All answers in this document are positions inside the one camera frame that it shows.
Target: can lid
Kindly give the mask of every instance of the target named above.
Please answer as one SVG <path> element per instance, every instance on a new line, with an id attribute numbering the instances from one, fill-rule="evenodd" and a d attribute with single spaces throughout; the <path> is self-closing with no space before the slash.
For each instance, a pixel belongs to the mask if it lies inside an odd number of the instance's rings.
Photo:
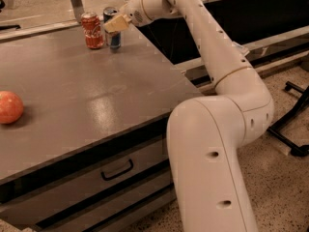
<path id="1" fill-rule="evenodd" d="M 97 14 L 95 12 L 85 12 L 84 14 L 81 15 L 82 18 L 91 18 L 96 16 Z"/>
<path id="2" fill-rule="evenodd" d="M 115 15 L 118 12 L 118 10 L 114 7 L 106 7 L 103 11 L 105 15 Z"/>

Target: desk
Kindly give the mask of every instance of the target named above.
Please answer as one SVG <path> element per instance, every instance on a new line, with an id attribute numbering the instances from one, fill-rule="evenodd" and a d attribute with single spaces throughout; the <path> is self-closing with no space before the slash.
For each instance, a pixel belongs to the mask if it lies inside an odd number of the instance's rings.
<path id="1" fill-rule="evenodd" d="M 201 94 L 135 27 L 122 37 L 116 52 L 88 49 L 80 27 L 1 43 L 0 90 L 25 110 L 0 125 L 0 218 L 118 231 L 175 198 L 167 118 Z"/>

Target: terrazzo floor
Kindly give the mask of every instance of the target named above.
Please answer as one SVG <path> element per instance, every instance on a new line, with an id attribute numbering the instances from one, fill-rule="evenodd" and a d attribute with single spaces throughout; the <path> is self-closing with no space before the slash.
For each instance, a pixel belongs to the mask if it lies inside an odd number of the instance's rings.
<path id="1" fill-rule="evenodd" d="M 309 72 L 295 66 L 265 79 L 275 103 L 274 122 L 300 97 L 297 91 L 284 91 L 287 81 L 305 89 L 309 85 Z M 281 131 L 299 146 L 309 144 L 309 109 L 303 110 Z M 240 148 L 238 153 L 259 232 L 306 232 L 309 226 L 309 157 L 291 156 L 290 149 L 267 132 Z M 0 232 L 17 231 L 0 220 Z M 183 232 L 177 201 L 122 230 L 138 231 Z"/>

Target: floor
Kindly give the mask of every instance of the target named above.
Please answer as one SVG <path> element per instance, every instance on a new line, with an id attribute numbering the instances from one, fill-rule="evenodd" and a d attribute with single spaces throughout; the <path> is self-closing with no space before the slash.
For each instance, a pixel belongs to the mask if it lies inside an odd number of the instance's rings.
<path id="1" fill-rule="evenodd" d="M 6 0 L 8 9 L 0 14 L 0 25 L 19 23 L 22 27 L 72 19 L 69 0 Z M 83 0 L 87 10 L 100 13 L 106 6 L 120 6 L 126 0 Z M 309 72 L 295 66 L 265 79 L 275 101 L 274 121 L 293 107 L 299 98 L 285 92 L 291 81 L 306 88 Z M 304 110 L 282 132 L 298 145 L 309 144 L 309 109 Z M 305 232 L 309 226 L 309 157 L 289 155 L 289 148 L 268 133 L 239 149 L 239 162 L 251 198 L 260 232 Z M 0 220 L 0 232 L 17 232 Z M 182 232 L 177 201 L 132 224 L 122 232 Z"/>

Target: soda can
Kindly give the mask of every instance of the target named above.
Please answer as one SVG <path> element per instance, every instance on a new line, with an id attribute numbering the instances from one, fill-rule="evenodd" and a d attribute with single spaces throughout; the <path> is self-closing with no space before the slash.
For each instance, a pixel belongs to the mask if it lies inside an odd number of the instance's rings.
<path id="1" fill-rule="evenodd" d="M 84 28 L 86 45 L 91 49 L 99 49 L 103 46 L 103 35 L 100 31 L 100 21 L 94 12 L 86 12 L 81 15 L 81 25 Z"/>
<path id="2" fill-rule="evenodd" d="M 118 10 L 114 7 L 105 8 L 103 11 L 104 22 L 107 22 L 108 20 L 110 20 L 117 13 L 118 13 Z M 109 45 L 111 49 L 117 49 L 121 45 L 121 33 L 120 32 L 107 33 L 105 31 L 105 39 L 106 39 L 106 44 Z"/>

